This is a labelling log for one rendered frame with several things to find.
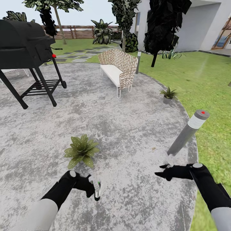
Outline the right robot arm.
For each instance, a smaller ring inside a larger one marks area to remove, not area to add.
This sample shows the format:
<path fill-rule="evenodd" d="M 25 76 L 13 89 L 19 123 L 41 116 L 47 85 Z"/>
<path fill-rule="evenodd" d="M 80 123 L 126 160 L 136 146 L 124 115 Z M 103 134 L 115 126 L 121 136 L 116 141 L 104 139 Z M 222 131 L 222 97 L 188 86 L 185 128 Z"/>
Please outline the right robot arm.
<path fill-rule="evenodd" d="M 193 163 L 186 166 L 174 165 L 174 156 L 170 154 L 160 168 L 163 172 L 156 175 L 166 178 L 168 182 L 173 177 L 195 180 L 202 198 L 208 203 L 208 208 L 218 231 L 231 231 L 231 196 L 221 183 L 216 183 L 205 164 Z"/>

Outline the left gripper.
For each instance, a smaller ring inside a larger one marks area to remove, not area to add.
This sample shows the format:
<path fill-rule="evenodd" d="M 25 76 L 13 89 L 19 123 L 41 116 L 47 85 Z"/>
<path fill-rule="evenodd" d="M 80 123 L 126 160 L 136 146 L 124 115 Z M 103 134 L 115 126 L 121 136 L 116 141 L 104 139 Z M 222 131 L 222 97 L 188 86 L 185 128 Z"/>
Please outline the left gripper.
<path fill-rule="evenodd" d="M 79 190 L 85 191 L 86 192 L 86 197 L 89 198 L 94 192 L 95 192 L 95 188 L 94 185 L 92 185 L 89 182 L 88 177 L 90 177 L 90 175 L 88 174 L 87 177 L 84 177 L 84 183 L 82 185 L 82 187 Z"/>

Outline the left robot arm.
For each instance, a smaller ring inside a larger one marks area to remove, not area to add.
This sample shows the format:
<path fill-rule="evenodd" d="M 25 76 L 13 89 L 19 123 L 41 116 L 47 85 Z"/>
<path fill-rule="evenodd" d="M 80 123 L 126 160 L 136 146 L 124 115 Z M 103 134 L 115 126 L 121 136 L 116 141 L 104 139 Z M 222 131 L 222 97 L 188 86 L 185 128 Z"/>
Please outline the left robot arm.
<path fill-rule="evenodd" d="M 10 231 L 49 231 L 58 210 L 72 189 L 85 191 L 87 198 L 95 190 L 99 192 L 100 188 L 96 174 L 88 174 L 87 177 L 83 178 L 73 170 L 67 171 Z"/>

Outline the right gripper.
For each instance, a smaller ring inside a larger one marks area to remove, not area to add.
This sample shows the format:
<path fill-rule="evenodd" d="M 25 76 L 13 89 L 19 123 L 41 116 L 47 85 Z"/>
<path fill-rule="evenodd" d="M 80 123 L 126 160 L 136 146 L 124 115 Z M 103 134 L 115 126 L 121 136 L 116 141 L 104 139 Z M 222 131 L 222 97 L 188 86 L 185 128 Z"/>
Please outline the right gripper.
<path fill-rule="evenodd" d="M 162 178 L 166 178 L 168 182 L 170 182 L 173 177 L 182 178 L 182 175 L 180 174 L 180 166 L 178 165 L 174 165 L 172 168 L 168 168 L 166 164 L 160 166 L 160 168 L 164 168 L 165 170 L 163 172 L 155 172 L 155 174 Z"/>

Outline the insectifuge atomizer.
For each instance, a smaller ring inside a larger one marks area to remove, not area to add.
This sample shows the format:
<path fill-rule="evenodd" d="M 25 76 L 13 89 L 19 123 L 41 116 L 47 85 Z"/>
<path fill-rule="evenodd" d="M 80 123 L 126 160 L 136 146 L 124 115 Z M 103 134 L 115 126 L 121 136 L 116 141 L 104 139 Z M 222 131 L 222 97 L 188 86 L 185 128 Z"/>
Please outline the insectifuge atomizer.
<path fill-rule="evenodd" d="M 100 188 L 100 183 L 99 183 L 99 188 Z M 100 188 L 100 191 L 101 191 L 101 188 Z M 98 192 L 98 191 L 95 190 L 95 192 L 94 192 L 95 201 L 99 201 L 99 199 L 100 199 L 100 191 Z"/>

